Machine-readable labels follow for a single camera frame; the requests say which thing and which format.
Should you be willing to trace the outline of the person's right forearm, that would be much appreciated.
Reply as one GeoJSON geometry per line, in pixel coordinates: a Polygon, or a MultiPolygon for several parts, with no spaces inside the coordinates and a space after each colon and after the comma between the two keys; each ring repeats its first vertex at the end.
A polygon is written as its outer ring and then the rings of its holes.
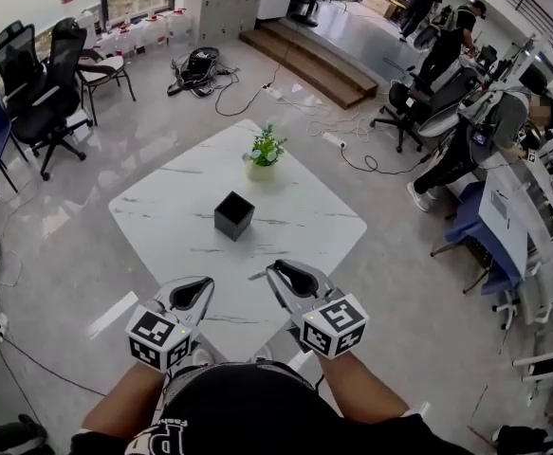
{"type": "Polygon", "coordinates": [[[334,359],[318,355],[326,381],[341,414],[362,424],[376,424],[402,416],[409,405],[380,381],[351,352],[334,359]]]}

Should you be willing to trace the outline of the grey locker cabinet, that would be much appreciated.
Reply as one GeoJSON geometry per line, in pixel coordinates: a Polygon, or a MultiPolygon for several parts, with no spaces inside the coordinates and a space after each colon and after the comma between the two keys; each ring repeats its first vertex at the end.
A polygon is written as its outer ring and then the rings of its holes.
{"type": "Polygon", "coordinates": [[[197,41],[216,46],[254,28],[260,0],[201,0],[197,41]]]}

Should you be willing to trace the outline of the person's black printed shirt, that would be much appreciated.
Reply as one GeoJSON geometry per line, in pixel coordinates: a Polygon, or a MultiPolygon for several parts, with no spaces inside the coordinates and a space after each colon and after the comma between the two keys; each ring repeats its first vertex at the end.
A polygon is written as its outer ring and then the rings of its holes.
{"type": "Polygon", "coordinates": [[[261,369],[204,373],[170,397],[133,439],[81,429],[69,455],[472,455],[417,413],[354,422],[304,384],[261,369]]]}

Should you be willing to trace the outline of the person's left forearm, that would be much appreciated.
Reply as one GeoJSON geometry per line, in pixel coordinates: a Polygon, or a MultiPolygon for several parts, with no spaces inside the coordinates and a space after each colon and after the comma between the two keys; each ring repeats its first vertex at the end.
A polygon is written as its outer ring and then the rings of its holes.
{"type": "Polygon", "coordinates": [[[84,418],[82,429],[131,440],[152,424],[165,373],[136,363],[84,418]]]}

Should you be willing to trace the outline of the white workbench shelving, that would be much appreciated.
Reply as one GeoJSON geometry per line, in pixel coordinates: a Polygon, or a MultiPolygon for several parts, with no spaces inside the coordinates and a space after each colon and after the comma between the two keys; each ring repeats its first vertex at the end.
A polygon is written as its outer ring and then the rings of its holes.
{"type": "Polygon", "coordinates": [[[488,178],[511,193],[512,211],[525,226],[534,245],[534,256],[553,260],[553,176],[545,160],[553,153],[552,138],[529,160],[493,155],[480,165],[488,178]]]}

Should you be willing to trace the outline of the white marble table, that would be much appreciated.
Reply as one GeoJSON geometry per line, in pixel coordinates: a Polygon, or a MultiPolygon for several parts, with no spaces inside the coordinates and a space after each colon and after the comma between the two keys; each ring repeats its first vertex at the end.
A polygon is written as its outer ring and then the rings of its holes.
{"type": "Polygon", "coordinates": [[[264,272],[278,259],[331,273],[365,222],[292,155],[268,182],[247,178],[242,155],[259,127],[242,120],[159,167],[110,202],[125,238],[157,282],[208,276],[215,291],[200,330],[229,361],[245,361],[285,325],[286,312],[264,272]],[[255,211],[236,242],[214,227],[214,209],[231,192],[255,211]]]}

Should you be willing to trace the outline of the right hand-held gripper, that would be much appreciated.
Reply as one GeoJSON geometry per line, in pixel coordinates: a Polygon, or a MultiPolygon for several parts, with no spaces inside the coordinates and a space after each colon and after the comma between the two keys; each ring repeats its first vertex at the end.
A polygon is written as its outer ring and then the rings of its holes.
{"type": "Polygon", "coordinates": [[[352,294],[312,307],[300,313],[302,299],[324,298],[334,283],[318,268],[293,260],[280,259],[266,268],[267,282],[300,331],[305,348],[328,359],[339,357],[360,344],[369,316],[352,294]]]}

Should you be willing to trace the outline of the black square pen holder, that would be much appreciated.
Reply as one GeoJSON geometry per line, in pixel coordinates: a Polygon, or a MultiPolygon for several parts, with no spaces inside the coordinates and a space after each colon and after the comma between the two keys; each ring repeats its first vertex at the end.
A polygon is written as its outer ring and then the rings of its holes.
{"type": "Polygon", "coordinates": [[[236,242],[252,220],[255,207],[231,191],[214,209],[214,227],[236,242]]]}

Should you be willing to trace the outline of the black mesh office chair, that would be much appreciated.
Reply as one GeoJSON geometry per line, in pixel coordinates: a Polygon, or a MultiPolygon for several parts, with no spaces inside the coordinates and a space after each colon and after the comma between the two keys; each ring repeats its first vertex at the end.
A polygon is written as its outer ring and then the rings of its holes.
{"type": "Polygon", "coordinates": [[[81,161],[85,153],[77,150],[66,138],[84,125],[89,126],[88,116],[69,125],[67,120],[81,110],[76,72],[83,54],[87,30],[79,27],[72,18],[65,18],[51,32],[51,50],[46,68],[44,88],[31,101],[22,105],[11,125],[14,137],[31,147],[34,155],[45,148],[46,154],[40,175],[47,181],[46,170],[54,150],[61,146],[81,161]]]}
{"type": "Polygon", "coordinates": [[[35,46],[35,26],[16,20],[0,32],[0,77],[8,100],[33,88],[44,75],[35,46]]]}

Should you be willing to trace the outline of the person's left shoe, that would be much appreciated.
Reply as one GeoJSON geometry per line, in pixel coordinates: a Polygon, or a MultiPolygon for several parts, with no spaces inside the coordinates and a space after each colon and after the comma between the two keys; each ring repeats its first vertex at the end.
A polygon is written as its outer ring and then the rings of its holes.
{"type": "Polygon", "coordinates": [[[189,362],[190,367],[204,368],[215,364],[213,354],[204,347],[197,347],[192,352],[192,357],[189,362]]]}

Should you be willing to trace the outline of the white rimmed office chair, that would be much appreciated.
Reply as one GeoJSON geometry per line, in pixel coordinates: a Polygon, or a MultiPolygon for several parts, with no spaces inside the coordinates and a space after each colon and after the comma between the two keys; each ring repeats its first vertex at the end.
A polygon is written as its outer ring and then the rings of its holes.
{"type": "Polygon", "coordinates": [[[478,73],[471,67],[464,67],[431,97],[419,96],[414,108],[417,133],[433,138],[452,129],[459,122],[460,102],[480,83],[478,73]]]}

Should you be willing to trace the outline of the black swivel office chair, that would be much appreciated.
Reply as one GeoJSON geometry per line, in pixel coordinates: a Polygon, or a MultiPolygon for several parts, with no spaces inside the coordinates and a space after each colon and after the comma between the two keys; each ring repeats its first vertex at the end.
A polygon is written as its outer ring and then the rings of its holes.
{"type": "Polygon", "coordinates": [[[393,126],[397,129],[396,152],[402,153],[405,137],[415,143],[415,149],[421,153],[423,141],[415,132],[416,120],[425,111],[425,105],[417,99],[414,89],[401,82],[394,82],[388,92],[389,105],[382,105],[378,114],[371,119],[369,127],[375,129],[378,124],[393,126]]]}

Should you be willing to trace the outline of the row of clear water jugs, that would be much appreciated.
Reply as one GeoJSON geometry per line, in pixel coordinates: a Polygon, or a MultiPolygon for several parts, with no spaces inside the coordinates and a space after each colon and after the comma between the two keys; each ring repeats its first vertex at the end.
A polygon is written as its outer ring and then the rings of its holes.
{"type": "Polygon", "coordinates": [[[156,46],[187,42],[192,34],[191,19],[185,14],[185,9],[141,17],[136,22],[101,33],[97,33],[95,16],[89,10],[79,14],[75,21],[87,30],[84,47],[97,51],[104,58],[128,57],[156,46]]]}

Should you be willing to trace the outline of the potted green plant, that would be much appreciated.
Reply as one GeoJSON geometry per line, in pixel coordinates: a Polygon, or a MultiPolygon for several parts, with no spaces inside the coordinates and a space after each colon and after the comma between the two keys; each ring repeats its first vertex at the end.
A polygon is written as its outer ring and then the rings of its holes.
{"type": "Polygon", "coordinates": [[[284,154],[285,138],[274,135],[274,126],[270,123],[253,140],[248,153],[242,155],[247,178],[252,182],[268,182],[275,175],[276,163],[284,154]]]}

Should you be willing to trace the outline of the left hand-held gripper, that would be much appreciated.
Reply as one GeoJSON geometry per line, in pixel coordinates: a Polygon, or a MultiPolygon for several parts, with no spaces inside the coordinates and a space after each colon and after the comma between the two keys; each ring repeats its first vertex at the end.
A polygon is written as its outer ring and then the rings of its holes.
{"type": "Polygon", "coordinates": [[[191,276],[164,283],[156,295],[138,305],[126,327],[131,356],[167,373],[192,352],[195,326],[205,317],[214,280],[191,276]]]}

